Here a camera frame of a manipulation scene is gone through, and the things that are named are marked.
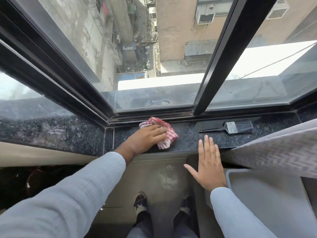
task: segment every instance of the patterned curtain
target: patterned curtain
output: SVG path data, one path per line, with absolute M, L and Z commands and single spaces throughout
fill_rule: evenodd
M 317 178 L 317 119 L 224 152 L 222 161 Z

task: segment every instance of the sleeve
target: sleeve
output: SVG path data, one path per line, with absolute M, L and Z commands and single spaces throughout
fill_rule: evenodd
M 0 216 L 0 237 L 82 238 L 121 179 L 125 160 L 109 152 Z
M 210 201 L 225 238 L 276 238 L 231 189 L 214 189 L 210 194 Z

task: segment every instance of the leg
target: leg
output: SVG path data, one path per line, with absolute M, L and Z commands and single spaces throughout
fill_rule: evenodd
M 147 211 L 146 196 L 139 192 L 134 200 L 134 210 L 137 221 L 127 238 L 153 238 L 153 225 L 150 213 Z
M 192 198 L 186 196 L 180 205 L 179 211 L 173 219 L 173 238 L 197 238 L 191 223 Z

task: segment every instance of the fingers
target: fingers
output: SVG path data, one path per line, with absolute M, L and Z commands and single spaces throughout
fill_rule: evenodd
M 205 151 L 203 141 L 200 139 L 198 141 L 198 155 L 199 155 L 199 162 L 203 163 L 205 161 Z
M 212 137 L 209 138 L 210 157 L 213 163 L 216 163 L 215 144 Z
M 205 150 L 205 161 L 210 161 L 211 156 L 210 156 L 210 146 L 209 146 L 208 135 L 205 135 L 204 150 Z
M 188 165 L 188 164 L 184 164 L 184 167 L 189 171 L 189 173 L 191 173 L 191 175 L 195 178 L 195 180 L 197 180 L 197 182 L 199 183 L 198 181 L 198 172 L 192 168 L 192 166 Z
M 148 126 L 147 128 L 150 130 L 150 131 L 153 131 L 153 130 L 156 130 L 157 128 L 160 128 L 162 127 L 160 124 L 153 124 L 151 126 Z
M 161 135 L 157 135 L 155 137 L 153 137 L 153 142 L 154 144 L 157 144 L 158 142 L 161 142 L 163 140 L 165 140 L 167 138 L 167 134 L 161 134 Z
M 216 153 L 216 162 L 221 164 L 221 159 L 220 159 L 220 152 L 218 145 L 215 144 L 215 153 Z
M 155 137 L 155 136 L 164 134 L 164 133 L 166 133 L 166 132 L 167 132 L 167 128 L 165 128 L 165 127 L 160 127 L 160 128 L 157 128 L 157 129 L 151 131 L 151 134 L 152 134 L 153 137 Z

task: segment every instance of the cleaning cloth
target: cleaning cloth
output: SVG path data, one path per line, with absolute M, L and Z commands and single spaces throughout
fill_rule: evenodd
M 153 124 L 160 124 L 162 127 L 167 128 L 167 138 L 164 141 L 158 142 L 157 145 L 159 149 L 165 149 L 169 148 L 171 143 L 178 137 L 178 135 L 175 133 L 174 129 L 171 127 L 171 125 L 159 118 L 151 117 L 148 121 L 145 121 L 141 124 L 139 124 L 140 128 L 148 127 Z

